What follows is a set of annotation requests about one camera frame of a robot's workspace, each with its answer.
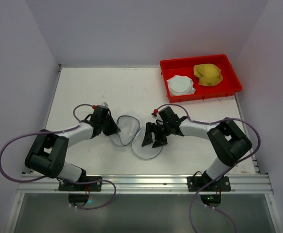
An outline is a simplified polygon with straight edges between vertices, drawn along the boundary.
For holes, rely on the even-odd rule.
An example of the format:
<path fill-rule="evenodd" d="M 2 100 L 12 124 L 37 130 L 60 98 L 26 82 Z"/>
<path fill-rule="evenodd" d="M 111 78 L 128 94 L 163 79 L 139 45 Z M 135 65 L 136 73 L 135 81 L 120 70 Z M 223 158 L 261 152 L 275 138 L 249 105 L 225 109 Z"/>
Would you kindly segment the white mesh laundry bag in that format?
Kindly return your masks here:
<path fill-rule="evenodd" d="M 131 146 L 134 154 L 142 160 L 152 160 L 162 152 L 162 146 L 152 148 L 152 144 L 142 146 L 145 127 L 141 126 L 138 115 L 134 111 L 119 116 L 116 125 L 120 132 L 113 134 L 111 139 L 117 146 Z"/>

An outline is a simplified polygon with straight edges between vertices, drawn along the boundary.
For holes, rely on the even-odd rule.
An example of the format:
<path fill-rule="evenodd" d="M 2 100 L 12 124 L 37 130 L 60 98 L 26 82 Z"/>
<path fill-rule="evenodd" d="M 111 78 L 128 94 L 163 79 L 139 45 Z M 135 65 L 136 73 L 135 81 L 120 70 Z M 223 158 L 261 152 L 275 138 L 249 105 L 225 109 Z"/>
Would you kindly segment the white round pad insert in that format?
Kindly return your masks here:
<path fill-rule="evenodd" d="M 194 82 L 188 76 L 175 75 L 167 80 L 172 96 L 191 95 L 195 93 Z"/>

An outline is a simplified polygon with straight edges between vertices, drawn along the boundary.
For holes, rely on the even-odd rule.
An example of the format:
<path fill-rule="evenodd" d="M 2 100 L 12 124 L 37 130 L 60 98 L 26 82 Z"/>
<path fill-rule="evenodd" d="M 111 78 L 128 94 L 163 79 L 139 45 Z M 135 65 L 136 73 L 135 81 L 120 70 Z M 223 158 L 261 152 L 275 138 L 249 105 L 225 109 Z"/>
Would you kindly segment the yellow bra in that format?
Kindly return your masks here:
<path fill-rule="evenodd" d="M 221 69 L 214 64 L 195 65 L 194 76 L 200 86 L 216 86 L 223 80 Z"/>

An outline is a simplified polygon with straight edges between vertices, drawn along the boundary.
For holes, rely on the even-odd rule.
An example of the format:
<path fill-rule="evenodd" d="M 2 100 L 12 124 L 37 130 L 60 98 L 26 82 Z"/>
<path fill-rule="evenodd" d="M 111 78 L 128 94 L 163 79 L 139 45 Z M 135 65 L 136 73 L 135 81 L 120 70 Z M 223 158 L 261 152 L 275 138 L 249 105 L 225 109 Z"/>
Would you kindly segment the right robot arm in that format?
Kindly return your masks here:
<path fill-rule="evenodd" d="M 191 120 L 188 115 L 179 117 L 171 107 L 154 110 L 153 116 L 159 117 L 155 123 L 148 122 L 142 147 L 163 147 L 168 144 L 170 135 L 193 136 L 209 140 L 216 159 L 201 177 L 192 183 L 202 187 L 213 180 L 219 180 L 226 170 L 232 168 L 252 148 L 252 143 L 232 118 L 225 118 L 216 123 Z"/>

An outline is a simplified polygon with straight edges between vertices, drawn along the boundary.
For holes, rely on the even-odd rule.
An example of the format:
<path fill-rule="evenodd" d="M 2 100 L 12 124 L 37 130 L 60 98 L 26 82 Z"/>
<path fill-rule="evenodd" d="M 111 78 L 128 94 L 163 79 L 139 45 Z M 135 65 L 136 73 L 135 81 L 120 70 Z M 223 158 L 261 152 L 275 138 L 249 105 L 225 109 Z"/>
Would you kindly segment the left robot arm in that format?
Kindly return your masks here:
<path fill-rule="evenodd" d="M 118 132 L 120 129 L 110 109 L 103 105 L 94 105 L 93 113 L 80 120 L 75 129 L 66 129 L 62 133 L 41 130 L 25 158 L 25 166 L 49 178 L 74 184 L 85 183 L 86 171 L 65 161 L 68 148 L 93 139 L 101 133 L 111 136 Z"/>

